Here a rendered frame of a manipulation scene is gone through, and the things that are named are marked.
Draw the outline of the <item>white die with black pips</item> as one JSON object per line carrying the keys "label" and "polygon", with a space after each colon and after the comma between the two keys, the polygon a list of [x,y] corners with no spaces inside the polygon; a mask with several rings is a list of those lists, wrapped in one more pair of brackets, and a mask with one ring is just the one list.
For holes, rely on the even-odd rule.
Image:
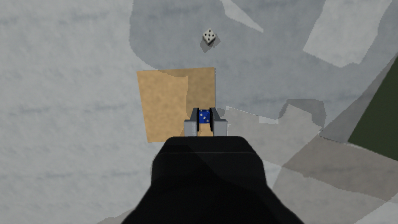
{"label": "white die with black pips", "polygon": [[215,41],[216,35],[213,32],[211,28],[209,28],[204,34],[203,34],[203,40],[209,46],[213,41]]}

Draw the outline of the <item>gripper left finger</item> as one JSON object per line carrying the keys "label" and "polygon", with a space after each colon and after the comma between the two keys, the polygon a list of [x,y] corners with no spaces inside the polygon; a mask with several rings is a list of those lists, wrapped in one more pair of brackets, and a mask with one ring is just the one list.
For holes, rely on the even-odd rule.
{"label": "gripper left finger", "polygon": [[184,136],[198,136],[199,132],[199,108],[193,108],[190,119],[184,121]]}

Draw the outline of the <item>blue die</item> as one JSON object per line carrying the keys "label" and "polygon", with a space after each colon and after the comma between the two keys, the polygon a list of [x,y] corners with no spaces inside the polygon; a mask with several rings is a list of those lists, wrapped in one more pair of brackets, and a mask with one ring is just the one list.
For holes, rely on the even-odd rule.
{"label": "blue die", "polygon": [[199,123],[210,123],[210,110],[199,110]]}

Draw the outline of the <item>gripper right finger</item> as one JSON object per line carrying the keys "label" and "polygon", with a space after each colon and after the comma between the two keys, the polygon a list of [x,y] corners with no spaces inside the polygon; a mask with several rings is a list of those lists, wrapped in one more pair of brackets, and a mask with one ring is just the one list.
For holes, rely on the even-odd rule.
{"label": "gripper right finger", "polygon": [[215,107],[210,107],[210,129],[213,136],[227,136],[227,120],[221,119]]}

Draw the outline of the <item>tan mat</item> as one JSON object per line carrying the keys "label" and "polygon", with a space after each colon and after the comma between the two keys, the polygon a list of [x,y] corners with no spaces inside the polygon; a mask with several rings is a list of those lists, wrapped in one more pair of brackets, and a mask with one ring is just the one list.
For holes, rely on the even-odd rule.
{"label": "tan mat", "polygon": [[214,67],[136,71],[147,142],[184,136],[193,108],[215,107]]}

